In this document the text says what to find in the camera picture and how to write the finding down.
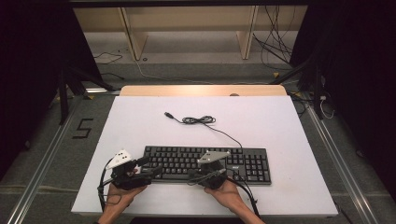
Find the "keyboard cable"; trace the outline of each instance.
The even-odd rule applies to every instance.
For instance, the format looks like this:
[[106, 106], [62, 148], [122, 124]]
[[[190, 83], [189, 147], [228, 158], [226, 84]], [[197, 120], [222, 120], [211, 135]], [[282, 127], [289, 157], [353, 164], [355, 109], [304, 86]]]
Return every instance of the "keyboard cable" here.
[[203, 125], [205, 125], [207, 128], [209, 128], [209, 129], [211, 129], [211, 130], [213, 130], [213, 131], [216, 131], [216, 132], [225, 134], [225, 135], [228, 136], [229, 138], [233, 139], [233, 140], [242, 148], [241, 143], [239, 143], [238, 141], [236, 141], [234, 138], [232, 138], [232, 137], [231, 137], [230, 135], [228, 135], [227, 133], [222, 132], [222, 131], [217, 130], [217, 129], [214, 129], [214, 128], [210, 127], [209, 125], [207, 125], [207, 124], [216, 122], [216, 119], [213, 118], [213, 117], [211, 117], [211, 116], [203, 116], [203, 117], [201, 117], [200, 119], [195, 119], [195, 118], [189, 118], [189, 117], [187, 117], [187, 118], [184, 118], [182, 121], [180, 121], [180, 120], [176, 119], [173, 115], [171, 115], [171, 114], [168, 113], [168, 112], [165, 112], [164, 114], [165, 114], [165, 116], [168, 117], [169, 119], [174, 119], [174, 120], [176, 120], [177, 122], [182, 123], [182, 124], [188, 124], [188, 125], [192, 125], [192, 124], [203, 124]]

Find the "metal rail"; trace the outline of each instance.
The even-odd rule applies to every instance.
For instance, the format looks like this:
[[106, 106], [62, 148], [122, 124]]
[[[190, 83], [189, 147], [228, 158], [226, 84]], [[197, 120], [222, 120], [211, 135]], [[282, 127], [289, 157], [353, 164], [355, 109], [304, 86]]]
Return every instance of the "metal rail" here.
[[343, 156], [338, 150], [337, 145], [332, 140], [332, 136], [327, 129], [325, 123], [323, 122], [323, 120], [318, 119], [312, 107], [308, 108], [308, 113], [311, 119], [314, 121], [318, 133], [320, 134], [320, 137], [325, 147], [327, 148], [330, 157], [332, 158], [332, 162], [334, 163], [338, 174], [343, 180], [344, 186], [346, 187], [346, 190], [348, 191], [352, 202], [355, 204], [356, 209], [361, 216], [361, 220], [363, 221], [363, 223], [366, 224], [379, 223], [378, 219], [374, 214], [374, 211], [372, 210], [369, 202], [363, 194], [361, 187], [359, 186], [349, 166], [347, 165], [347, 162], [344, 160]]
[[82, 96], [75, 97], [73, 104], [70, 108], [70, 116], [67, 117], [63, 125], [60, 125], [58, 131], [52, 138], [51, 143], [45, 153], [43, 159], [41, 160], [40, 164], [38, 165], [37, 169], [35, 170], [35, 174], [33, 175], [32, 179], [30, 180], [29, 184], [27, 185], [24, 193], [18, 200], [17, 204], [15, 205], [14, 209], [11, 212], [10, 217], [8, 218], [8, 224], [15, 224], [15, 223], [22, 223], [24, 217], [29, 210], [30, 205], [35, 198], [38, 188], [40, 187], [50, 165], [58, 151], [60, 144], [64, 139], [64, 134], [67, 131], [71, 120], [78, 108], [79, 104], [82, 101]]

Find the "gray floor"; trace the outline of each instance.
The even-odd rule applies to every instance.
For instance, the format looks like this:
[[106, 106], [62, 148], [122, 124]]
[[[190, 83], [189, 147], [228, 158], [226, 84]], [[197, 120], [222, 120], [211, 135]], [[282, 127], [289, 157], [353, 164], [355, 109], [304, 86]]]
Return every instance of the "gray floor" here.
[[[123, 57], [111, 64], [98, 64], [105, 82], [114, 86], [146, 85], [146, 84], [234, 84], [234, 83], [268, 83], [274, 80], [274, 72], [285, 73], [288, 66], [264, 52], [253, 43], [249, 60], [242, 60], [239, 47], [233, 33], [159, 33], [152, 34], [145, 46], [140, 68], [131, 60], [130, 53], [119, 35], [87, 34], [93, 55], [101, 52], [121, 54]], [[295, 34], [286, 35], [292, 47]], [[107, 63], [114, 58], [97, 59], [99, 63]], [[273, 69], [262, 64], [283, 68]], [[287, 91], [297, 91], [295, 84], [298, 77], [285, 82]], [[95, 87], [86, 83], [88, 88]], [[65, 131], [64, 139], [59, 145], [48, 171], [40, 183], [40, 187], [27, 210], [23, 223], [92, 223], [97, 217], [82, 217], [70, 212], [76, 199], [79, 186], [90, 164], [106, 117], [115, 98], [112, 94], [89, 94], [91, 97], [74, 98], [71, 105], [77, 105], [73, 118]], [[295, 102], [296, 112], [303, 111], [303, 106]], [[332, 111], [329, 105], [324, 109]], [[308, 108], [301, 115], [301, 123], [308, 141], [317, 159], [320, 171], [326, 181], [334, 201], [340, 205], [353, 223], [364, 223], [359, 209], [353, 203], [343, 178], [322, 141], [315, 122]], [[81, 136], [78, 125], [82, 119], [92, 119], [84, 125], [92, 128], [88, 138], [75, 139]], [[29, 185], [32, 176], [47, 153], [51, 140], [59, 128], [60, 103], [54, 99], [45, 119], [30, 139], [31, 148], [23, 151], [14, 161], [6, 176], [0, 182], [0, 223], [7, 223], [13, 208]], [[361, 188], [364, 197], [372, 208], [378, 223], [396, 223], [396, 205], [376, 176], [373, 168], [362, 157], [356, 154], [356, 145], [350, 132], [340, 116], [324, 119], [324, 125], [332, 135], [332, 139], [345, 159], [351, 173]], [[129, 223], [130, 217], [123, 216], [118, 223]], [[306, 217], [265, 217], [267, 223], [348, 223], [344, 215], [330, 218]]]

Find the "black panel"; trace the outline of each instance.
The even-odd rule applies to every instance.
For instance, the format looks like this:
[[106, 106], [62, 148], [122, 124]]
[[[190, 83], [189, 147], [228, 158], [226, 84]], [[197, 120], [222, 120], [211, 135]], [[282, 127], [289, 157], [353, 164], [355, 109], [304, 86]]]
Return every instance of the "black panel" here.
[[303, 23], [297, 34], [290, 64], [298, 66], [309, 58], [338, 6], [336, 4], [331, 6], [308, 6]]
[[396, 201], [395, 4], [357, 4], [332, 52], [325, 89]]
[[102, 79], [70, 7], [0, 1], [0, 32], [1, 178], [42, 120], [64, 66]]

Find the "wrist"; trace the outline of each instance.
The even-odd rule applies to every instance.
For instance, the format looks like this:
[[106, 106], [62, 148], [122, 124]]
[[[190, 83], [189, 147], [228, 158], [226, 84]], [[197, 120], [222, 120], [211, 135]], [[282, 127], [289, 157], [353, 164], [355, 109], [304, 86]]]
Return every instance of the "wrist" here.
[[245, 213], [247, 210], [250, 211], [250, 209], [246, 206], [245, 203], [240, 202], [240, 203], [235, 203], [232, 206], [229, 207], [230, 211], [232, 213], [235, 213], [236, 215], [240, 215], [242, 213]]
[[100, 216], [98, 223], [100, 224], [108, 224], [114, 223], [120, 214], [125, 210], [126, 206], [117, 205], [107, 205], [105, 207], [105, 211]]

